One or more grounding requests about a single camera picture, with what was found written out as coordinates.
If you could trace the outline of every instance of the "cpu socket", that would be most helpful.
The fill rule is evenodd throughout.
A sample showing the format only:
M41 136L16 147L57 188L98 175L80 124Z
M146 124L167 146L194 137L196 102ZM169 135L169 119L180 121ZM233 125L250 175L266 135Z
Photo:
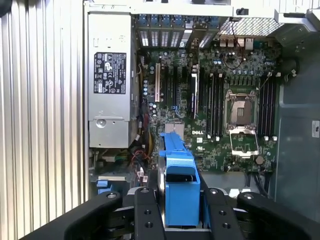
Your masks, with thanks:
M233 93L229 89L225 96L224 109L224 125L230 136L232 155L242 158L259 155L256 92L252 90L250 93Z

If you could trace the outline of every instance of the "white label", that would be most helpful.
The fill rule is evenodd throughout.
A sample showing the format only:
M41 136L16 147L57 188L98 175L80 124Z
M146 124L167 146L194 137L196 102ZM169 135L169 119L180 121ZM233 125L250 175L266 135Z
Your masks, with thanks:
M312 137L319 138L320 121L312 121Z

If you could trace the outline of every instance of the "chipset heatsink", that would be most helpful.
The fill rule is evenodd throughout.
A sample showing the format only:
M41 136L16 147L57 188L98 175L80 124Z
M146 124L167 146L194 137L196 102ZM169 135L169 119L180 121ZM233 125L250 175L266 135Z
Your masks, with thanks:
M164 132L166 134L169 134L171 132L176 132L181 137L181 140L184 140L185 124L181 122L166 123L164 125Z

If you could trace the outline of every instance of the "power supply label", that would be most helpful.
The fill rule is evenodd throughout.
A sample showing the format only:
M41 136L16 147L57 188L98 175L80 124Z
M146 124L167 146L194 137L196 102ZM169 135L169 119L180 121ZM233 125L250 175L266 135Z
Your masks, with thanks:
M95 94L126 94L127 54L97 52L94 55L93 92Z

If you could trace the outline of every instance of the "mesh grille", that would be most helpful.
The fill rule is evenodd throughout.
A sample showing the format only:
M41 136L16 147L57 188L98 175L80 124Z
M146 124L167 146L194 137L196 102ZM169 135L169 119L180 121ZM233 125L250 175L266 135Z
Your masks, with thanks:
M168 40L169 40L169 32L163 31L161 33L161 47L168 47Z
M273 18L241 18L239 21L225 21L218 35L262 36L266 37L277 30L283 23L277 23Z
M146 31L140 31L141 43L143 47L149 46L148 34Z
M177 46L178 40L179 40L179 35L180 35L179 32L173 33L170 47L175 48Z
M157 31L151 32L151 44L152 44L152 47L158 47L158 32Z
M202 41L200 42L200 48L201 48L201 49L204 48L204 47L207 45L207 43L209 42L209 40L210 40L213 36L214 36L213 33L207 33L207 34L203 37Z

